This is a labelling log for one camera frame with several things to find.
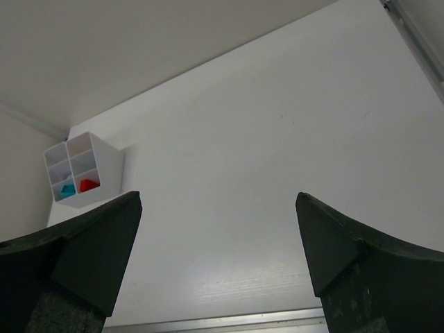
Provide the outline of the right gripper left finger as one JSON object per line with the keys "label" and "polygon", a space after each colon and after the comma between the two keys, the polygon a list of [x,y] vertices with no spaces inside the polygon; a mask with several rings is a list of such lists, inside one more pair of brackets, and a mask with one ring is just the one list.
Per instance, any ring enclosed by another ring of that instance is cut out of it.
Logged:
{"label": "right gripper left finger", "polygon": [[142,217],[138,191],[1,242],[2,332],[102,332]]}

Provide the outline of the red lego brick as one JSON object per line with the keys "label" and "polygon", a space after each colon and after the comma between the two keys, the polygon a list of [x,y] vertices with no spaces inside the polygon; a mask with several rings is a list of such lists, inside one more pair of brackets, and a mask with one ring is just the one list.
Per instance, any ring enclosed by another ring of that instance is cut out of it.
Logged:
{"label": "red lego brick", "polygon": [[97,188],[99,186],[100,186],[99,182],[95,182],[90,179],[83,179],[80,181],[79,190],[80,190],[80,193],[83,193],[83,192],[89,191],[91,189]]}

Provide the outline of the teal long lego brick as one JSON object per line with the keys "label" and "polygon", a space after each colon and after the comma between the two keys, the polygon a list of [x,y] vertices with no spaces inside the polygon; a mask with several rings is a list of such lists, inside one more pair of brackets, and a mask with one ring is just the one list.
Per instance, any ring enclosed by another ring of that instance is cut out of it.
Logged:
{"label": "teal long lego brick", "polygon": [[68,197],[73,196],[75,194],[76,194],[76,188],[75,188],[74,183],[65,184],[62,186],[62,189],[60,190],[61,199],[68,198]]}

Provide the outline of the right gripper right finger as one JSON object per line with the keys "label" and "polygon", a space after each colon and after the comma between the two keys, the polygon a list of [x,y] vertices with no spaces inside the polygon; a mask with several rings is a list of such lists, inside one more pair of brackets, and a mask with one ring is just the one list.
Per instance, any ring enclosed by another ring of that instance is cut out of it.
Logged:
{"label": "right gripper right finger", "polygon": [[330,332],[442,332],[443,253],[402,241],[300,192],[296,214]]}

